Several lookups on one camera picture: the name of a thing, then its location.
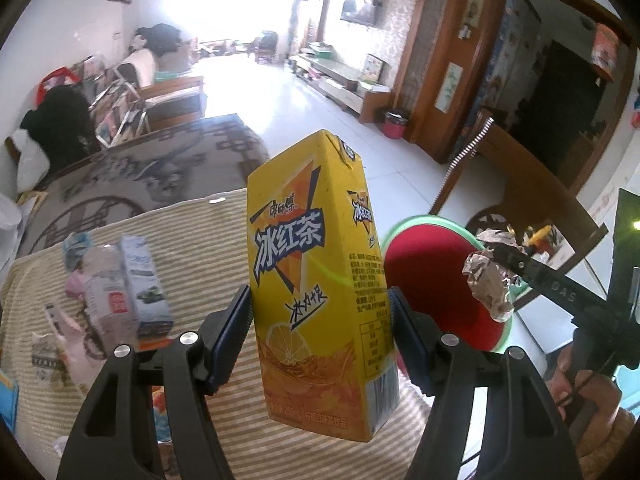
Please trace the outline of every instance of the wall-mounted television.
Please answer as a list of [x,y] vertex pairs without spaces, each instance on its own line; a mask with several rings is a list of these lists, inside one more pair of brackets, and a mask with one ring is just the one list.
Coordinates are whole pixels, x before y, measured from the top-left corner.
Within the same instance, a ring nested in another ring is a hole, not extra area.
[[377,10],[376,0],[344,0],[340,19],[361,25],[375,25]]

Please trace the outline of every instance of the metal screw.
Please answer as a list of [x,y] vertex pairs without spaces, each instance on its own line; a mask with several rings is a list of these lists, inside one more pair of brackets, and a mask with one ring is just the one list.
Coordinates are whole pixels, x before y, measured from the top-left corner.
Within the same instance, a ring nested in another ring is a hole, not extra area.
[[509,355],[518,361],[524,359],[524,350],[519,346],[512,346],[509,348]]
[[129,348],[129,345],[120,345],[120,346],[116,346],[116,349],[113,351],[113,354],[116,357],[126,357],[129,355],[129,352],[131,352],[131,348]]
[[185,332],[180,336],[180,342],[183,345],[192,345],[198,340],[198,334],[195,332]]
[[455,346],[460,342],[460,339],[455,334],[443,334],[440,341],[447,346]]

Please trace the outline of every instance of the lemon slice illustration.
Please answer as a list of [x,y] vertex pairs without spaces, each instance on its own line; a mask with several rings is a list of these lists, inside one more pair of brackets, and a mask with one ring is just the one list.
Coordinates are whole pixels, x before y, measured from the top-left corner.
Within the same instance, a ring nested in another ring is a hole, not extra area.
[[285,365],[299,363],[311,355],[304,338],[298,332],[292,332],[285,323],[270,327],[266,343],[278,361]]

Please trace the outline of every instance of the striped cloth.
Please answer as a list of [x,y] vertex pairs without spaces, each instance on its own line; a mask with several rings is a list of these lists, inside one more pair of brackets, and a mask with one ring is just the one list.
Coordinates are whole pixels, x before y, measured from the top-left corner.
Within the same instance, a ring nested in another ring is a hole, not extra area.
[[[182,202],[96,229],[95,243],[123,234],[149,241],[162,288],[171,304],[171,336],[196,330],[212,310],[226,307],[248,282],[246,190]],[[38,387],[31,366],[31,335],[49,332],[43,306],[54,299],[71,315],[79,303],[65,297],[60,244],[17,260],[0,294],[0,367],[20,386],[16,437],[47,479],[60,460],[52,448],[69,434],[81,399]],[[208,399],[216,431],[238,480],[403,478],[420,441],[429,406],[404,377],[401,402],[368,443],[350,442],[284,426],[269,419],[262,393],[255,332],[251,328],[228,384]]]

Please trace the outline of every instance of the trash can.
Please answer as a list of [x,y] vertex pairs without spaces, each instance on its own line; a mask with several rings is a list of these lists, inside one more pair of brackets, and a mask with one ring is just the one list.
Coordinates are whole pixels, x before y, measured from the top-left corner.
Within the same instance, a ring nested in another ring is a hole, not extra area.
[[409,119],[398,110],[389,110],[385,113],[385,125],[382,128],[382,132],[389,139],[401,139],[408,122]]

